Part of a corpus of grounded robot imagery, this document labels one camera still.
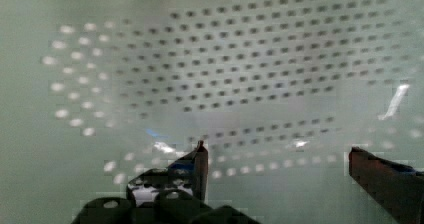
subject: black object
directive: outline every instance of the black object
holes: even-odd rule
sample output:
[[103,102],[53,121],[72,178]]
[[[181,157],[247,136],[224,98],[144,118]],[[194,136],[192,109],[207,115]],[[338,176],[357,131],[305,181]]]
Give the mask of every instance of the black object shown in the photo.
[[195,150],[167,168],[151,169],[127,186],[127,199],[99,198],[87,203],[72,224],[259,224],[230,206],[203,203],[208,151]]
[[424,224],[424,172],[353,147],[349,174],[401,224]]
[[178,188],[205,200],[208,175],[208,151],[199,141],[187,155],[164,169],[151,169],[131,180],[127,185],[127,199],[134,205],[153,201],[159,191]]

